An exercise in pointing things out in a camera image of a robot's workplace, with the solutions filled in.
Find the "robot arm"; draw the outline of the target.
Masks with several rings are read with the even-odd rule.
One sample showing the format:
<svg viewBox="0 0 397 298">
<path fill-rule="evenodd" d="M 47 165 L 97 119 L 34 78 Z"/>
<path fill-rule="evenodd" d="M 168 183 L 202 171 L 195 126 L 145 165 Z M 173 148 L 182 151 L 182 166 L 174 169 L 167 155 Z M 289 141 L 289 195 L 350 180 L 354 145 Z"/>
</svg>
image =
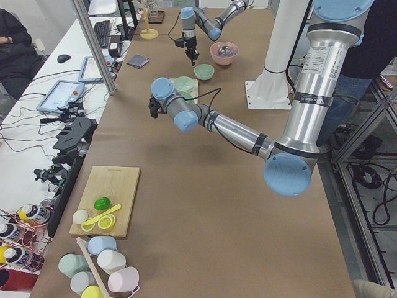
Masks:
<svg viewBox="0 0 397 298">
<path fill-rule="evenodd" d="M 199 58 L 197 51 L 196 27 L 204 31 L 212 41 L 217 41 L 224 26 L 238 14 L 244 12 L 254 1 L 232 1 L 231 4 L 217 17 L 209 19 L 205 9 L 201 7 L 184 7 L 181 9 L 182 37 L 174 43 L 177 47 L 185 48 L 185 54 L 195 66 Z"/>
<path fill-rule="evenodd" d="M 276 140 L 204 104 L 187 102 L 167 78 L 151 85 L 152 117 L 167 114 L 187 132 L 201 125 L 233 146 L 264 159 L 274 192 L 297 196 L 310 183 L 317 139 L 348 49 L 360 43 L 371 1 L 280 1 L 263 72 L 246 82 L 250 109 L 288 109 Z"/>
</svg>

